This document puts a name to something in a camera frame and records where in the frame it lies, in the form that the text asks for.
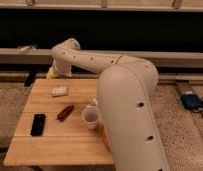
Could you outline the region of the orange object behind arm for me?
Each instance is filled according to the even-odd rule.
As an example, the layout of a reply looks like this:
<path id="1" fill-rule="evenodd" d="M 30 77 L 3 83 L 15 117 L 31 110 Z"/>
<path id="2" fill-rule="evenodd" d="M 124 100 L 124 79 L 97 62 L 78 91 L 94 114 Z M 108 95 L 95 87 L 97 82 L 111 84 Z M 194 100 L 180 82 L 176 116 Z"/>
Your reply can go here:
<path id="1" fill-rule="evenodd" d="M 108 138 L 103 124 L 100 125 L 100 138 L 104 145 L 109 148 Z"/>

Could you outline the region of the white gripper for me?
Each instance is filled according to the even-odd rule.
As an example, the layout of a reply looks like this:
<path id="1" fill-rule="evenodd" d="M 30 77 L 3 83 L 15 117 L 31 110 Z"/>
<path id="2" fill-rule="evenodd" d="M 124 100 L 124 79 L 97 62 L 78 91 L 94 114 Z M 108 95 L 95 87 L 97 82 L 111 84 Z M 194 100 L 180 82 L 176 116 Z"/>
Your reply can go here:
<path id="1" fill-rule="evenodd" d="M 49 68 L 46 78 L 47 79 L 54 79 L 56 76 L 72 76 L 72 65 L 70 63 L 64 62 L 62 60 L 55 59 L 53 61 L 52 67 Z"/>

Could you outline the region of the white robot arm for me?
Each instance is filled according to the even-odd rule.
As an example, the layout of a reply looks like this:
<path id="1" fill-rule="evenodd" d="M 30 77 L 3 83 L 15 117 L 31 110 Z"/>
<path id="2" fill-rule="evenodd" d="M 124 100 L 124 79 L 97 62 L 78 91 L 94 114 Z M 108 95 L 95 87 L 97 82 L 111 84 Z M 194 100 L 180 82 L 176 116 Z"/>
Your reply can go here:
<path id="1" fill-rule="evenodd" d="M 83 51 L 70 38 L 51 50 L 50 78 L 73 66 L 97 73 L 97 101 L 116 171 L 170 171 L 149 94 L 158 83 L 155 65 L 124 54 Z"/>

